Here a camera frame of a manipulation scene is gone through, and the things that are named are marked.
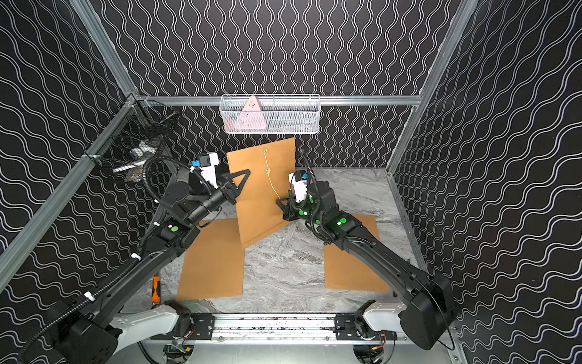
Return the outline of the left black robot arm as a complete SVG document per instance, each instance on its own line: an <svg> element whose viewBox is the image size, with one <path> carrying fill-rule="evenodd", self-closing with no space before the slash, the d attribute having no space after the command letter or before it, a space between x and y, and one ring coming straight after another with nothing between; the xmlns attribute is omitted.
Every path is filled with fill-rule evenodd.
<svg viewBox="0 0 582 364"><path fill-rule="evenodd" d="M204 194L196 194L194 184L183 181L166 186L159 196L149 183L149 170L156 162L170 162L185 168L202 185ZM113 326L119 310L154 274L183 255L208 226L206 217L219 212L224 203L236 204L250 177L248 169L222 174L213 187L201 170L169 156L153 156L142 167L145 190L159 202L168 217L147 232L135 253L101 281L92 291L76 297L72 303L52 306L52 320L39 329L18 352L18 362L26 363L31 347L48 338L69 363L105 363L127 337L124 329Z"/></svg>

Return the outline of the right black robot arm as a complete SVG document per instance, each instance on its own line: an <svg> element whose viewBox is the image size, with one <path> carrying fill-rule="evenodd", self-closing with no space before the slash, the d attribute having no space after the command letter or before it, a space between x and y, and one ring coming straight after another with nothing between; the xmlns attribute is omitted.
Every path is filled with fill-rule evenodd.
<svg viewBox="0 0 582 364"><path fill-rule="evenodd" d="M404 303L393 324L386 322L378 302L368 302L357 312L356 331L373 338L382 331L402 332L418 347L430 350L456 318L450 280L415 267L377 239L354 215L340 209L333 189L318 180L310 165L289 176L289 196L277 200L286 221L302 220L325 245L356 257L393 289Z"/></svg>

